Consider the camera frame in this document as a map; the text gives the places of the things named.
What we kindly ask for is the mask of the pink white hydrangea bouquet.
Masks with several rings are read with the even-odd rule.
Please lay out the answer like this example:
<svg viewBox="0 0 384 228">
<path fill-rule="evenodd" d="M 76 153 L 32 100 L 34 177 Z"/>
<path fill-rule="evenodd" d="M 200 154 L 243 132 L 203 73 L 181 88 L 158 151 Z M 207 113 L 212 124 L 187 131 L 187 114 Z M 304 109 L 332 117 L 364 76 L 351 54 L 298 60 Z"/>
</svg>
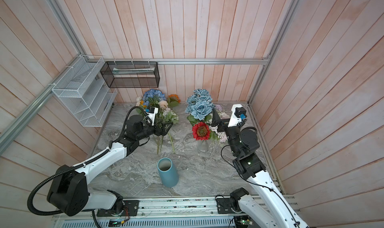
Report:
<svg viewBox="0 0 384 228">
<path fill-rule="evenodd" d="M 212 117 L 209 120 L 210 129 L 211 129 L 211 138 L 218 140 L 220 143 L 227 142 L 228 138 L 224 131 L 224 128 L 222 128 L 221 125 L 216 122 L 216 120 L 229 119 L 230 116 L 225 113 L 224 109 L 219 104 L 214 105 L 214 109 L 211 113 L 211 116 Z"/>
</svg>

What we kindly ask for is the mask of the red sunflower stem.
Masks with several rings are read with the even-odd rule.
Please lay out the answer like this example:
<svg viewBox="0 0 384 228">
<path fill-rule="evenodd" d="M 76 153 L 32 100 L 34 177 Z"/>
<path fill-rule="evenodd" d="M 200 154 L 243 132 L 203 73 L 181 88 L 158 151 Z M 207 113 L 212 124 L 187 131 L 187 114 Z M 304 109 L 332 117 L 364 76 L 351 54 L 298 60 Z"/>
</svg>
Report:
<svg viewBox="0 0 384 228">
<path fill-rule="evenodd" d="M 204 122 L 199 122 L 193 126 L 193 137 L 195 140 L 209 140 L 211 131 L 209 126 Z"/>
</svg>

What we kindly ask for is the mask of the teal blue rose bouquet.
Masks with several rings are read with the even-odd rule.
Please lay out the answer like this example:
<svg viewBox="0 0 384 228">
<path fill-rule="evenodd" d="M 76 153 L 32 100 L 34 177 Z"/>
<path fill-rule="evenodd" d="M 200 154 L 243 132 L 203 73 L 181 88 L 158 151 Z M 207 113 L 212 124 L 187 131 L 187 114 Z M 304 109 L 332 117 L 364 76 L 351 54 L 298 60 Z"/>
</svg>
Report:
<svg viewBox="0 0 384 228">
<path fill-rule="evenodd" d="M 188 114 L 187 120 L 192 126 L 200 122 L 211 125 L 213 109 L 214 104 L 210 93 L 206 89 L 196 89 L 187 99 L 185 113 Z"/>
</svg>

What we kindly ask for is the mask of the blue hydrangea mixed bouquet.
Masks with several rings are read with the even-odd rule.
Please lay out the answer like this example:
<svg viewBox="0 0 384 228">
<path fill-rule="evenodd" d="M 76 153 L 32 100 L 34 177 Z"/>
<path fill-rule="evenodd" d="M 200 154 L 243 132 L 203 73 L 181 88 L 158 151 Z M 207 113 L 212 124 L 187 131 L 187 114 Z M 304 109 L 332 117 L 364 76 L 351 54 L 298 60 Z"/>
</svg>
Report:
<svg viewBox="0 0 384 228">
<path fill-rule="evenodd" d="M 148 109 L 149 106 L 159 108 L 160 113 L 171 110 L 166 100 L 166 96 L 157 89 L 150 89 L 145 92 L 143 96 L 138 96 L 136 102 L 136 106 L 139 106 L 144 110 Z"/>
</svg>

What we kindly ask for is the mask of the teal ceramic vase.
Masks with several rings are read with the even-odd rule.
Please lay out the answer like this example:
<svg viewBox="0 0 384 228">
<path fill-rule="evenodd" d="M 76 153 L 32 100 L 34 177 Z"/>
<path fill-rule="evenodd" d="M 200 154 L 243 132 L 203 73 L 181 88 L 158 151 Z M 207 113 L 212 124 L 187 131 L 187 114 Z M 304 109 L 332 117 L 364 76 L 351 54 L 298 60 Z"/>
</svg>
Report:
<svg viewBox="0 0 384 228">
<path fill-rule="evenodd" d="M 163 185 L 167 188 L 172 188 L 179 182 L 178 171 L 169 158 L 162 158 L 157 164 L 160 179 Z"/>
</svg>

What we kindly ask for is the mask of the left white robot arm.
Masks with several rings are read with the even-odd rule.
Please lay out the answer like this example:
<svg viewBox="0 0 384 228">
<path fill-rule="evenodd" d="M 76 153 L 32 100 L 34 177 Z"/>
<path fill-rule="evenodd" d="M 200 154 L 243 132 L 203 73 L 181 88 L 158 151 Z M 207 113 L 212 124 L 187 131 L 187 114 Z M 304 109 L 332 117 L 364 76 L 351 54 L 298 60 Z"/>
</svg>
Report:
<svg viewBox="0 0 384 228">
<path fill-rule="evenodd" d="M 88 185 L 112 164 L 132 154 L 142 146 L 141 140 L 151 135 L 165 136 L 173 123 L 155 123 L 152 115 L 146 118 L 133 115 L 126 118 L 120 135 L 109 146 L 79 165 L 61 166 L 52 181 L 47 201 L 67 216 L 82 211 L 106 210 L 114 216 L 124 210 L 123 197 L 112 190 L 89 191 Z"/>
</svg>

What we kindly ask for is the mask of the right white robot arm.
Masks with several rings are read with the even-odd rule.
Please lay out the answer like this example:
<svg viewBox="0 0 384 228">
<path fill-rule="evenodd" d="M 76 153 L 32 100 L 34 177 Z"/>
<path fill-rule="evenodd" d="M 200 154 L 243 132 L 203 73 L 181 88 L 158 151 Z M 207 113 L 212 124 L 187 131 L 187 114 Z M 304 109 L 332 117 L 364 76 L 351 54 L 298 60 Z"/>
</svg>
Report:
<svg viewBox="0 0 384 228">
<path fill-rule="evenodd" d="M 221 119 L 217 111 L 213 110 L 212 126 L 226 134 L 228 146 L 234 156 L 233 167 L 240 178 L 256 191 L 266 208 L 261 207 L 243 188 L 231 193 L 231 208 L 236 213 L 245 213 L 261 228 L 308 227 L 278 190 L 257 156 L 256 150 L 260 147 L 258 131 L 254 127 L 243 127 L 246 120 L 244 107 L 235 104 L 229 119 Z"/>
</svg>

